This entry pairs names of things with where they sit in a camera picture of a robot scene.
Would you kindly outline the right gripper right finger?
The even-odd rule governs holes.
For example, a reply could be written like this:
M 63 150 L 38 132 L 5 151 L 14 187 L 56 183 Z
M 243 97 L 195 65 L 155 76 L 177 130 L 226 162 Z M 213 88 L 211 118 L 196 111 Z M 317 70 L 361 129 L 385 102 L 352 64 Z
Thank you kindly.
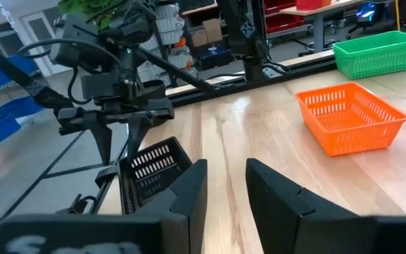
M 372 254 L 374 220 L 300 186 L 258 159 L 245 180 L 264 254 Z

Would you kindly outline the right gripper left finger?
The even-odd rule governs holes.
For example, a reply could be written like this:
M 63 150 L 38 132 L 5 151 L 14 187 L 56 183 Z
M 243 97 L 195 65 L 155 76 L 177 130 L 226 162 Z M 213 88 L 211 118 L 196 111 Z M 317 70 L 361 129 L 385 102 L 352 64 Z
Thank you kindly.
M 141 254 L 201 254 L 207 214 L 207 160 L 199 159 L 136 215 L 158 220 Z

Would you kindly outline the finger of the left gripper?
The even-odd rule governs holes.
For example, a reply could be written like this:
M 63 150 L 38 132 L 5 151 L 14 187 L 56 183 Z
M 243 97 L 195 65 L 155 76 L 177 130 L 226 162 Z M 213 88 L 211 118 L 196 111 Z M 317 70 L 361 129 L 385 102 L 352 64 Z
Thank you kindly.
M 90 131 L 94 136 L 103 165 L 109 165 L 111 158 L 112 130 L 98 120 L 91 121 Z
M 133 161 L 144 137 L 150 129 L 150 120 L 148 118 L 131 118 L 128 122 L 128 129 L 127 158 L 128 161 Z

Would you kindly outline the black plastic slotted basket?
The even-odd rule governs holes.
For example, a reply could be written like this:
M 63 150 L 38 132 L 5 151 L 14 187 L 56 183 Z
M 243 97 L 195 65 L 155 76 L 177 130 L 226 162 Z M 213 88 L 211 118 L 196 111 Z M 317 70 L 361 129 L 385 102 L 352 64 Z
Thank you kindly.
M 192 165 L 175 137 L 137 152 L 132 161 L 119 162 L 119 184 L 123 214 L 133 214 L 152 197 L 168 188 Z

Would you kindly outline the orange plastic slotted basket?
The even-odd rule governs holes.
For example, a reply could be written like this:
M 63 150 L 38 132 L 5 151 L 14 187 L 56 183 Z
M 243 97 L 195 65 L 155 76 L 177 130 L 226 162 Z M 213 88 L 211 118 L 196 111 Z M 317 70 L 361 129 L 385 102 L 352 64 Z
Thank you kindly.
M 406 113 L 356 82 L 299 92 L 306 127 L 328 156 L 389 147 Z

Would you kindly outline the green plastic slotted basket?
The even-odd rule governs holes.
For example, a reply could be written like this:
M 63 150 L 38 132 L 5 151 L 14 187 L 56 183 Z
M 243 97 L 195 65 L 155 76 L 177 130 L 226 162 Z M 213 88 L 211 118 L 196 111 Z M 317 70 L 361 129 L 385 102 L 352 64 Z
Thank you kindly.
M 383 47 L 347 53 L 334 47 L 338 70 L 350 80 L 406 71 L 406 47 Z
M 333 48 L 348 54 L 369 52 L 371 50 L 406 49 L 406 32 L 390 31 L 346 40 L 335 43 Z

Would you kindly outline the green leafy plant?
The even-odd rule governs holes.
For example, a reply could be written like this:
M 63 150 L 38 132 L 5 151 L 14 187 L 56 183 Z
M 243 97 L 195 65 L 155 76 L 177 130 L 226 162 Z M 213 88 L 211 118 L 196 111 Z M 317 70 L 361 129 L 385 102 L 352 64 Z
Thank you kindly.
M 87 21 L 100 30 L 107 28 L 115 11 L 127 0 L 59 0 L 58 7 L 65 13 L 81 12 Z

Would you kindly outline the white stacked packages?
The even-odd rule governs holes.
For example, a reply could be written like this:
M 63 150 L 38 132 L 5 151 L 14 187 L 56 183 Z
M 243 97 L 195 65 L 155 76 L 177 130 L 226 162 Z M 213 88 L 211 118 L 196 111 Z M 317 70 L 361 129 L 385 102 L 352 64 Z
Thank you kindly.
M 190 48 L 184 38 L 185 21 L 179 16 L 178 4 L 166 4 L 156 9 L 156 26 L 159 37 L 164 47 L 166 60 L 175 67 L 185 71 L 192 77 L 198 77 Z M 170 76 L 164 69 L 146 61 L 137 68 L 142 82 L 162 80 L 166 87 L 172 86 Z

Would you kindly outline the brown cardboard box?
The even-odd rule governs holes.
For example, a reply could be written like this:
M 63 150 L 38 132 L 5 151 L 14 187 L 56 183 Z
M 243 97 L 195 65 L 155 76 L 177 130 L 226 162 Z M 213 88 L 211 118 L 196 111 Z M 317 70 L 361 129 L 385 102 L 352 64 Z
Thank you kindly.
M 206 30 L 193 31 L 191 34 L 191 38 L 194 47 L 201 47 L 208 44 Z
M 223 39 L 221 23 L 217 18 L 205 20 L 202 22 L 207 34 L 208 43 L 219 42 Z

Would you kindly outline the white door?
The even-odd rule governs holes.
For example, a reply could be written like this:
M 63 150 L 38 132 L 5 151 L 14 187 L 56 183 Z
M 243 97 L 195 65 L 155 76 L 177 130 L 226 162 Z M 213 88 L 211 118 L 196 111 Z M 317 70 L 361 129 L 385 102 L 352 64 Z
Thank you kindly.
M 29 44 L 54 38 L 54 30 L 43 11 L 24 16 L 21 22 L 30 38 Z M 35 62 L 45 77 L 70 70 L 68 67 L 52 63 L 48 56 L 36 58 Z

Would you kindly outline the dark blue bag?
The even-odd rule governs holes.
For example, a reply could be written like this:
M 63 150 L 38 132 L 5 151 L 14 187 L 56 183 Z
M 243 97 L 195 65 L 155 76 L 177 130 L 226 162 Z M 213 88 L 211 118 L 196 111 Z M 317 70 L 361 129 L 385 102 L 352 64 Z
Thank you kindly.
M 197 54 L 202 70 L 225 66 L 233 60 L 231 51 L 223 45 L 200 47 Z

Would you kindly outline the wooden top grey-leg table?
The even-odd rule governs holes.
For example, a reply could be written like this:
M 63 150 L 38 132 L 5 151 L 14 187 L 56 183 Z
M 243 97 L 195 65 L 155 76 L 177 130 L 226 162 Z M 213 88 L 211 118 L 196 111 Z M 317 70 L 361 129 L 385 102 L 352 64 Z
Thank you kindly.
M 303 16 L 306 19 L 311 20 L 313 22 L 314 53 L 319 53 L 324 50 L 324 18 L 340 11 L 341 9 L 358 4 L 361 1 L 362 0 L 331 0 L 329 5 L 314 10 L 303 11 L 293 6 L 282 9 L 279 13 Z

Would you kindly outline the red storage bins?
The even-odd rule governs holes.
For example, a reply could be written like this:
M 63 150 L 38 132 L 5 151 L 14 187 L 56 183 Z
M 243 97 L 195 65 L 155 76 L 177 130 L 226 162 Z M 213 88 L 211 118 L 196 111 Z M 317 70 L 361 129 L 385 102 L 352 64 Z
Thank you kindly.
M 271 34 L 295 28 L 301 24 L 299 16 L 279 13 L 279 11 L 295 6 L 295 0 L 263 0 L 266 33 Z

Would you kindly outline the red box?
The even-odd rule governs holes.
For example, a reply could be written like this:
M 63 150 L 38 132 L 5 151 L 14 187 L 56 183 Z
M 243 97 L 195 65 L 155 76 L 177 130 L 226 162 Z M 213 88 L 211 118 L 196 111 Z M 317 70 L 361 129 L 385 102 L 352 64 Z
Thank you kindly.
M 298 11 L 313 11 L 331 5 L 332 0 L 295 0 Z

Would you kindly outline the black diagonal frame strut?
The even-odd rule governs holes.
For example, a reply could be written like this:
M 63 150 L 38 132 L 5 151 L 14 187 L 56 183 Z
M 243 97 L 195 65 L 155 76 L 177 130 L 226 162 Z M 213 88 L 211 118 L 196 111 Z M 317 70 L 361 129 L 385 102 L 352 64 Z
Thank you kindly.
M 150 61 L 152 64 L 164 69 L 169 74 L 172 74 L 175 77 L 188 82 L 189 85 L 191 85 L 199 90 L 202 90 L 205 92 L 212 92 L 216 89 L 216 87 L 214 85 L 210 85 L 208 82 L 206 82 L 204 80 L 198 80 L 196 78 L 193 78 L 190 74 L 187 74 L 186 72 L 180 70 L 179 68 L 175 67 L 173 64 L 169 63 L 168 61 L 151 54 L 146 49 L 138 47 L 135 50 L 135 54 L 137 57 L 139 57 L 143 60 L 146 60 L 146 61 Z
M 60 110 L 73 107 L 73 103 L 67 97 L 64 97 L 50 87 L 32 79 L 28 74 L 19 69 L 1 54 L 0 71 L 19 84 L 19 86 L 21 86 L 37 104 L 47 109 Z

